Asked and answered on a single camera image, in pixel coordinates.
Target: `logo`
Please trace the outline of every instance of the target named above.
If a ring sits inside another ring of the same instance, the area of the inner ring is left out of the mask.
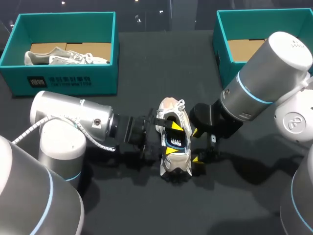
[[[287,131],[294,134],[302,133],[307,125],[305,118],[296,112],[286,114],[283,119],[283,124]]]
[[[293,128],[295,128],[297,126],[297,124],[299,124],[301,122],[302,122],[301,117],[295,117],[293,120],[290,120],[288,123],[289,130],[292,130]]]
[[[181,142],[178,140],[171,139],[171,143],[177,146],[181,146]]]
[[[45,79],[42,76],[28,76],[27,79],[28,79],[30,86],[33,88],[47,87],[47,84],[45,83]]]

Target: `silver cylinder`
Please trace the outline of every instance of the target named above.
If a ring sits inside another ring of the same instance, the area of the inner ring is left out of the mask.
[[[222,91],[222,105],[234,118],[252,121],[305,79],[312,62],[300,40],[273,33]]]
[[[83,222],[78,192],[0,136],[0,234],[79,235]]]
[[[313,233],[313,148],[283,194],[280,217],[287,235]]]
[[[112,107],[90,102],[68,95],[39,92],[32,103],[30,122],[35,122],[48,115],[68,115],[77,118],[86,131],[96,140],[104,141],[112,119]]]
[[[38,160],[74,188],[78,187],[86,138],[70,123],[53,119],[41,131]]]

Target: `blue ring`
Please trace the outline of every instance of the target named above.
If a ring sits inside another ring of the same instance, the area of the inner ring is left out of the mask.
[[[52,196],[53,196],[53,181],[52,181],[52,176],[49,172],[49,170],[46,168],[48,175],[49,175],[49,180],[50,180],[50,193],[49,193],[49,197],[48,197],[48,202],[47,205],[45,207],[45,211],[43,213],[43,215],[41,216],[41,219],[39,220],[38,224],[36,225],[36,227],[34,228],[34,230],[30,233],[30,235],[35,235],[36,232],[38,232],[39,228],[42,226],[48,212],[51,206],[51,202],[52,202]]]
[[[237,74],[237,80],[238,80],[240,86],[243,88],[243,90],[244,90],[250,97],[252,97],[253,99],[255,99],[256,101],[259,101],[259,102],[264,103],[264,104],[272,104],[272,103],[273,103],[273,102],[267,102],[267,101],[261,100],[261,99],[255,97],[253,94],[251,94],[251,93],[245,88],[245,86],[242,84],[242,82],[241,82],[241,80],[240,80],[239,72],[238,72],[238,74]]]
[[[73,178],[70,178],[70,179],[68,179],[68,180],[66,180],[66,181],[71,181],[71,180],[76,179],[76,178],[80,175],[80,173],[82,173],[82,172],[79,172],[76,176],[74,176]]]
[[[294,202],[294,199],[293,199],[293,192],[292,192],[292,187],[293,187],[293,180],[294,180],[294,177],[296,175],[296,173],[294,174],[293,176],[293,179],[292,179],[292,182],[291,182],[291,199],[292,199],[292,203],[293,203],[293,206],[295,208],[295,211],[298,213],[298,216],[300,217],[300,219],[302,220],[302,222],[307,226],[308,229],[310,229],[310,231],[313,233],[313,229],[307,224],[307,222],[305,222],[305,220],[302,218],[302,216],[300,215],[300,212],[298,211],[298,208],[297,206],[295,205],[295,202]]]

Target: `black tabletop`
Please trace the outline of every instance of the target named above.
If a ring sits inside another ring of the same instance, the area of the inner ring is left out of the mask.
[[[212,31],[120,33],[116,96],[86,97],[116,113],[141,116],[165,97],[213,103],[222,90],[212,48]],[[32,98],[12,98],[0,77],[0,134],[13,140],[29,127]],[[118,167],[90,146],[84,171],[86,235],[282,235],[280,197],[309,145],[283,139],[274,107],[222,140],[223,157],[206,175],[172,184],[159,176],[159,162],[136,169],[125,148]],[[39,135],[19,146],[38,155]],[[205,137],[192,139],[204,148]]]

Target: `yellow marker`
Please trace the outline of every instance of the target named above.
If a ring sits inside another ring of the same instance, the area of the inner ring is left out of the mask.
[[[194,136],[197,131],[198,131],[198,129],[196,128],[195,131],[194,131],[194,133],[192,134],[192,136]]]
[[[174,153],[174,152],[177,152],[177,151],[178,151],[178,149],[173,149],[173,148],[167,147],[165,154],[168,155],[168,154],[170,154],[170,153]]]
[[[174,121],[173,121],[173,124],[172,124],[172,129],[183,131],[183,129],[180,126],[178,126]]]
[[[199,164],[204,164],[204,162],[200,162],[199,159],[198,159],[198,156],[196,156],[194,158],[194,160],[192,160],[193,163],[199,163]]]

